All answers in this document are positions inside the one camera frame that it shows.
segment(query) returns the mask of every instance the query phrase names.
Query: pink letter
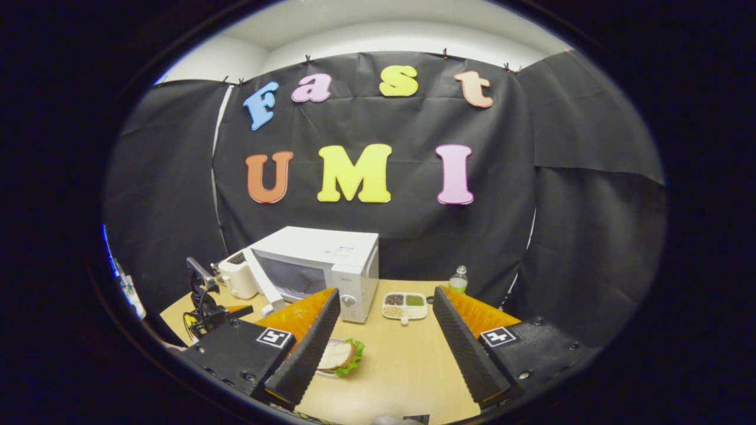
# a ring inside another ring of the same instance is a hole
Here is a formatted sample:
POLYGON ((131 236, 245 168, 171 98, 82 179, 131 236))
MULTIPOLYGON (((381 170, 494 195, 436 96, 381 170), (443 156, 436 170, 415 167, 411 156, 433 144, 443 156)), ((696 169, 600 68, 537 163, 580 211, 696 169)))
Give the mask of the pink letter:
POLYGON ((322 102, 328 99, 331 76, 328 74, 312 74, 299 80, 299 87, 291 93, 291 100, 295 102, 322 102))
POLYGON ((473 152, 461 144, 443 144, 435 149, 444 167, 444 188, 440 203, 471 203, 475 197, 467 190, 467 157, 473 152))

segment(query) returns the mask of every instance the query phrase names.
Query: divided tray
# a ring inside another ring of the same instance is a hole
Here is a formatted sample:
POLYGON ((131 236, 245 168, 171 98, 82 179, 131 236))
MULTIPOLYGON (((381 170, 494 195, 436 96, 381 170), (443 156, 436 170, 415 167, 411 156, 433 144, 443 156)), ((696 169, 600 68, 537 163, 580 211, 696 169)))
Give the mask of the divided tray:
POLYGON ((389 292, 383 297, 381 312, 384 317, 399 319, 401 324, 428 315, 425 296, 417 292, 389 292))

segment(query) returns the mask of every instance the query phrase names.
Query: white microwave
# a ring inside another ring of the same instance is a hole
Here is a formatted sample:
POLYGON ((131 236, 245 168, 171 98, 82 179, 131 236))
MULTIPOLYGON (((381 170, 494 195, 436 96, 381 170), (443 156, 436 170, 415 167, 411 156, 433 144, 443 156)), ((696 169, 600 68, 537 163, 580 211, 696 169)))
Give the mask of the white microwave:
MULTIPOLYGON (((327 287, 339 290, 341 319, 364 323, 378 286, 378 234, 285 227, 249 248, 283 299, 299 301, 327 287)), ((240 297, 257 293, 241 252, 218 265, 240 297)))

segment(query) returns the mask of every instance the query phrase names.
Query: black curtain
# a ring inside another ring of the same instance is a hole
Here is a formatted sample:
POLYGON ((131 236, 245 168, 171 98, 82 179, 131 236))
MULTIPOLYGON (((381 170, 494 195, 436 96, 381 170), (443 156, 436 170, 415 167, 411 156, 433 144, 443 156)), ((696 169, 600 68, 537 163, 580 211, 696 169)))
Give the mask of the black curtain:
POLYGON ((189 291, 186 258, 224 258, 212 200, 215 124, 227 86, 170 82, 149 90, 112 152, 104 221, 113 256, 134 280, 147 320, 189 291))
POLYGON ((506 310, 606 345, 652 283, 667 195, 638 113, 585 57, 566 52, 519 77, 534 129, 538 209, 506 310))
POLYGON ((532 131, 526 96, 513 74, 476 60, 407 52, 345 54, 272 71, 231 95, 218 134, 213 167, 228 249, 235 251, 287 225, 368 231, 380 235, 380 277, 405 280, 449 279, 457 266, 468 268, 468 293, 501 302, 525 251, 534 211, 532 131), (417 70, 417 92, 387 98, 379 90, 381 71, 391 65, 417 70), (493 106, 465 100, 454 75, 475 70, 488 79, 484 94, 493 106), (292 91, 314 73, 333 77, 330 97, 296 103, 292 91), (254 132, 243 102, 270 81, 274 115, 254 132), (356 163, 369 144, 387 144, 388 203, 363 203, 344 196, 334 203, 317 198, 323 180, 318 151, 343 146, 356 163), (444 205, 443 144, 472 148, 467 160, 467 205, 444 205), (274 185, 271 155, 293 152, 286 196, 275 204, 255 202, 246 189, 246 164, 265 154, 263 183, 274 185))

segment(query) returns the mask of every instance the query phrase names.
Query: wooden tabletop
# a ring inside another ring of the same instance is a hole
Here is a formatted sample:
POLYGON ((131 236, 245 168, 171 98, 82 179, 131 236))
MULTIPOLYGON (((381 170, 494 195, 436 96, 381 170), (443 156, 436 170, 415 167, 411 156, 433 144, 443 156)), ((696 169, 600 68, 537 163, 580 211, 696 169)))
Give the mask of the wooden tabletop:
MULTIPOLYGON (((331 334, 354 338, 365 344, 360 367, 344 378, 315 375, 296 410, 344 425, 369 424, 381 414, 397 417, 429 414, 430 424, 448 423, 480 414, 465 386, 431 306, 427 317, 399 320, 381 314, 383 296, 388 292, 417 292, 433 295, 445 281, 387 281, 378 283, 370 314, 364 324, 338 320, 331 334)), ((252 305, 255 312, 245 321, 261 318, 267 304, 262 294, 238 299, 221 287, 212 294, 221 306, 252 305)), ((189 294, 168 307, 160 316, 187 345, 191 344, 182 315, 193 310, 189 294)))

